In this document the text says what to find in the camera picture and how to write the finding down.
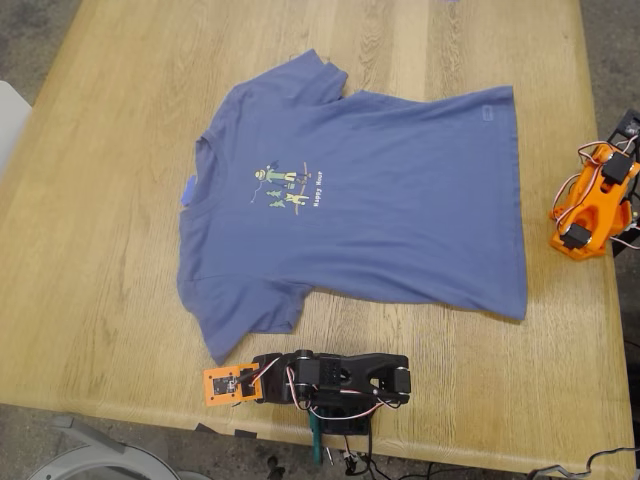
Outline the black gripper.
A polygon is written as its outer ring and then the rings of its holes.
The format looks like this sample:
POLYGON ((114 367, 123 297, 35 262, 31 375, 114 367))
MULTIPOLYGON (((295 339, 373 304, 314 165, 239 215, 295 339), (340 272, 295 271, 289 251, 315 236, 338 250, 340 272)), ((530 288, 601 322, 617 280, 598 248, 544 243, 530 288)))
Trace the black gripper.
POLYGON ((263 354, 252 359, 253 363, 259 365, 260 370, 268 367, 266 372, 253 382, 254 386, 261 386, 262 403, 293 403, 286 368, 290 367, 294 360, 293 353, 263 354))

